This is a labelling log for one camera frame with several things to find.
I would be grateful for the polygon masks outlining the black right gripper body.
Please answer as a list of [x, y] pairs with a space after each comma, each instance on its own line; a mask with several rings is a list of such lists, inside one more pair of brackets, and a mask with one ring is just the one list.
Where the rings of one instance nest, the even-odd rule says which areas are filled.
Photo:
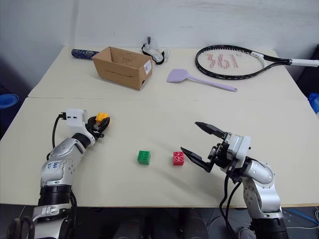
[[208, 155], [208, 159], [210, 160], [208, 163], [208, 172], [212, 170], [214, 165], [224, 169], [229, 167], [232, 162], [232, 156], [228, 156], [227, 154], [230, 147], [230, 139], [233, 136], [232, 133], [212, 133], [212, 135], [221, 138], [223, 141], [212, 147]]

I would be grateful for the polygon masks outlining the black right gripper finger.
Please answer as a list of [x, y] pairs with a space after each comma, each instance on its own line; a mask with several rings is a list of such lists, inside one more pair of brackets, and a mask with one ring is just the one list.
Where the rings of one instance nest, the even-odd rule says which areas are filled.
[[221, 129], [204, 122], [195, 122], [195, 124], [200, 127], [203, 131], [205, 131], [208, 134], [213, 134], [214, 136], [225, 139], [226, 138], [226, 132], [222, 131]]
[[212, 162], [205, 162], [202, 160], [202, 157], [200, 157], [199, 155], [197, 155], [194, 152], [191, 152], [183, 147], [180, 148], [181, 151], [187, 156], [187, 158], [194, 164], [196, 164], [197, 166], [201, 167], [202, 169], [204, 169], [206, 172], [211, 172], [212, 167], [213, 167], [213, 163]]

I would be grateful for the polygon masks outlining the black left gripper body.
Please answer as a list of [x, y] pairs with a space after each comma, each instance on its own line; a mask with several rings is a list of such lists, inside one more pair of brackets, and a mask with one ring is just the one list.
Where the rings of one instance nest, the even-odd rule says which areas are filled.
[[104, 137], [104, 126], [97, 125], [96, 122], [88, 122], [86, 124], [87, 131], [97, 140]]

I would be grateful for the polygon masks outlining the yellow toy cube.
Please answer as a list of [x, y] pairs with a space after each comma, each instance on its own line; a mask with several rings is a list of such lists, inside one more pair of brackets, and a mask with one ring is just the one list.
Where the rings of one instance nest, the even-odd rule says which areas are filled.
[[96, 124], [100, 124], [104, 119], [108, 117], [109, 115], [107, 113], [98, 113], [95, 117]]

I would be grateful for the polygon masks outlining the red toy cube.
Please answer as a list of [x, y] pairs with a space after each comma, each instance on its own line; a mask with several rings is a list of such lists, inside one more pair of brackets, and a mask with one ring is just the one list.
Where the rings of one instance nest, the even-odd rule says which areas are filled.
[[172, 155], [172, 163], [174, 166], [184, 165], [184, 153], [182, 151], [175, 151]]

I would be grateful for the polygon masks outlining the green toy cube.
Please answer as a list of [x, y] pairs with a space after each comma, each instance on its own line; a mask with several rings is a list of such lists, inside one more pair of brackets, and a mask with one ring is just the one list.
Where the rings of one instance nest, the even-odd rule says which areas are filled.
[[151, 154], [149, 151], [140, 150], [138, 153], [137, 161], [141, 165], [149, 165], [150, 164]]

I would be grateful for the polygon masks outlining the brown cardboard box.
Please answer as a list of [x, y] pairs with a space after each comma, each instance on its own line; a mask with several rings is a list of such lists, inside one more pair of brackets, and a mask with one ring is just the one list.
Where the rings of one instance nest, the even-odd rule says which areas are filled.
[[152, 76], [153, 59], [151, 56], [107, 47], [92, 57], [99, 77], [141, 90]]

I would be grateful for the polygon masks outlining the purple silicone spatula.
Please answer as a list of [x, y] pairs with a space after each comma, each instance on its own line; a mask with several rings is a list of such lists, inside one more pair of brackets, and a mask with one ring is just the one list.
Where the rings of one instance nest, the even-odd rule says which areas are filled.
[[231, 91], [231, 92], [238, 91], [237, 88], [232, 87], [232, 86], [214, 83], [214, 82], [210, 82], [207, 80], [202, 80], [202, 79], [196, 78], [196, 77], [190, 75], [188, 73], [188, 71], [185, 69], [173, 69], [167, 77], [167, 82], [169, 82], [169, 83], [177, 83], [177, 82], [182, 82], [184, 80], [194, 80], [194, 81], [197, 81], [200, 83], [204, 83], [206, 85], [210, 85], [210, 86], [213, 86], [213, 87], [216, 87], [219, 89], [223, 89], [223, 90], [227, 90], [227, 91]]

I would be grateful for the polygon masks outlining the blue patterned tube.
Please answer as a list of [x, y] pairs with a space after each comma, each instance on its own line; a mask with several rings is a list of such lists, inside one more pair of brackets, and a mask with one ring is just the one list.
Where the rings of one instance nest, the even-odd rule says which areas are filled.
[[92, 58], [98, 54], [99, 51], [83, 50], [83, 49], [72, 49], [71, 55], [76, 59], [92, 60]]

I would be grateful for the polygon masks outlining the black and white tennis racket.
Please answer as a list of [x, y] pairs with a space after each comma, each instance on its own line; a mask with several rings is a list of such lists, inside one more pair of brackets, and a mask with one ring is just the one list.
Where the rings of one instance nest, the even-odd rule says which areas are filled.
[[285, 59], [233, 45], [211, 45], [200, 49], [196, 67], [205, 75], [222, 80], [244, 80], [282, 65], [319, 67], [319, 60]]

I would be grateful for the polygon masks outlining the clear safety goggles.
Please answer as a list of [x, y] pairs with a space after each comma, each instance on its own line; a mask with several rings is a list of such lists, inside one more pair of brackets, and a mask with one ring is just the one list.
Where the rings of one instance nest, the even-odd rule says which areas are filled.
[[156, 65], [162, 65], [170, 58], [170, 50], [167, 48], [158, 47], [157, 42], [147, 36], [142, 44], [141, 51], [144, 55], [151, 56]]

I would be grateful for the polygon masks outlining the blue round container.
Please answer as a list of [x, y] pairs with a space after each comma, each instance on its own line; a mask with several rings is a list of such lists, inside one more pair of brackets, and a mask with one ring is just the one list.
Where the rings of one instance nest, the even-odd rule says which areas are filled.
[[14, 106], [19, 101], [19, 97], [15, 94], [0, 95], [0, 109], [7, 109]]

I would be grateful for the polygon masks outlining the blue plastic bag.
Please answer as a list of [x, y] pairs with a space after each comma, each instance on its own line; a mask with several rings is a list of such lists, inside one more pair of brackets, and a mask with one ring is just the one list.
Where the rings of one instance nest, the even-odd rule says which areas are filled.
[[319, 93], [310, 93], [308, 96], [308, 102], [313, 111], [319, 114]]

